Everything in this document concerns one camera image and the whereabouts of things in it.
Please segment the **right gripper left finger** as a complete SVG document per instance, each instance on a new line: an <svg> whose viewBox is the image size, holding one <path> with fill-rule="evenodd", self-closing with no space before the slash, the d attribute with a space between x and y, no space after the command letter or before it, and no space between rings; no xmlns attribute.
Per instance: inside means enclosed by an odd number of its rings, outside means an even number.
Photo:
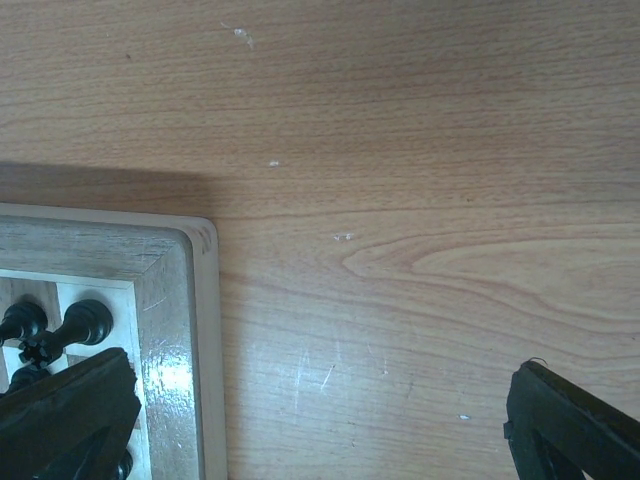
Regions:
<svg viewBox="0 0 640 480"><path fill-rule="evenodd" d="M141 402L108 348L1 399L3 479L115 479Z"/></svg>

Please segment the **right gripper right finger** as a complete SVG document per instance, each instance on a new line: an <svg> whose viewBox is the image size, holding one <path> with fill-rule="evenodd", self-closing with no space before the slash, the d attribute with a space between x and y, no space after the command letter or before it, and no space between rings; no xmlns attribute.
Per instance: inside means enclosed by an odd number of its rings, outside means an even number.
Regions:
<svg viewBox="0 0 640 480"><path fill-rule="evenodd" d="M637 479L639 422L546 366L514 372L503 425L521 479Z"/></svg>

